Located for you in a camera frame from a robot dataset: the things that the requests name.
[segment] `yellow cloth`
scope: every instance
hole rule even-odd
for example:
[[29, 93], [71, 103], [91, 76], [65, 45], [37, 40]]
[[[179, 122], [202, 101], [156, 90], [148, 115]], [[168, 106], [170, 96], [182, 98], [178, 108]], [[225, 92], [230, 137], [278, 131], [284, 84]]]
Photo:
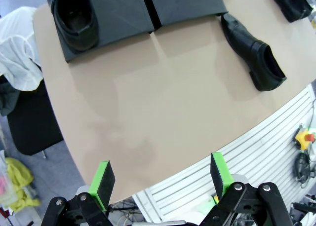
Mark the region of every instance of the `yellow cloth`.
[[9, 204], [9, 207], [13, 211], [18, 212], [27, 206], [39, 206], [40, 201], [31, 199], [23, 190], [23, 187], [29, 185], [34, 179], [31, 171], [14, 158], [5, 158], [5, 162], [8, 165], [8, 175], [18, 196], [18, 200]]

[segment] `black leather shoe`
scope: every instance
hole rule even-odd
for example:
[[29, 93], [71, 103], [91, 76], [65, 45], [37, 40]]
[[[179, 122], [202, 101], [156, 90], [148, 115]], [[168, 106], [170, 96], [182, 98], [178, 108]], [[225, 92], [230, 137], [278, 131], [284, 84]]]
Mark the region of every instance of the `black leather shoe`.
[[90, 0], [47, 0], [55, 24], [70, 48], [86, 51], [99, 41], [99, 26]]
[[274, 0], [289, 22], [308, 17], [313, 8], [306, 0]]
[[249, 66], [250, 76], [259, 91], [273, 90], [286, 80], [269, 45], [252, 36], [228, 13], [221, 16], [221, 24], [228, 43]]

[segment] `white slatted panel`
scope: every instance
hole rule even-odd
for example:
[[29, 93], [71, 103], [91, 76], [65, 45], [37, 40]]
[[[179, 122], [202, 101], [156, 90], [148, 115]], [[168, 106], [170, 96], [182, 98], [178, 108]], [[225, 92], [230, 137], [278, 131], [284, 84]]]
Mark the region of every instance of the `white slatted panel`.
[[[243, 174], [258, 187], [275, 183], [286, 206], [303, 198], [314, 185], [305, 189], [293, 176], [293, 162], [299, 153], [292, 137], [301, 123], [308, 124], [315, 99], [311, 85], [259, 125], [221, 148], [231, 173]], [[146, 189], [133, 198], [147, 221], [170, 220], [201, 204], [215, 193], [210, 176], [210, 157]]]

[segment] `beige tabletop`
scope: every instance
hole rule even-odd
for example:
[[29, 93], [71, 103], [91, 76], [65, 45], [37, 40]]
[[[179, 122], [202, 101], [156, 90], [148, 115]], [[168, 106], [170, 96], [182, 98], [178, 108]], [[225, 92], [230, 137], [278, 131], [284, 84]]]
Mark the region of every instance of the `beige tabletop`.
[[89, 184], [102, 160], [111, 202], [189, 167], [267, 118], [316, 78], [316, 35], [288, 23], [273, 0], [224, 0], [272, 48], [287, 81], [255, 89], [215, 16], [165, 26], [64, 60], [48, 5], [34, 15], [49, 97], [69, 151]]

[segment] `black box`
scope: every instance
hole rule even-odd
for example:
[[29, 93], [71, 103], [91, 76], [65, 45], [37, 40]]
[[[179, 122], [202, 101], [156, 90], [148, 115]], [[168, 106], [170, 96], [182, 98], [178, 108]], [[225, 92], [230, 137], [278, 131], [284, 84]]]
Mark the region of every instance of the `black box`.
[[155, 29], [163, 25], [227, 12], [223, 0], [144, 0]]
[[144, 0], [91, 0], [91, 2], [99, 23], [99, 43], [88, 51], [75, 51], [68, 47], [57, 30], [67, 62], [115, 41], [154, 30]]

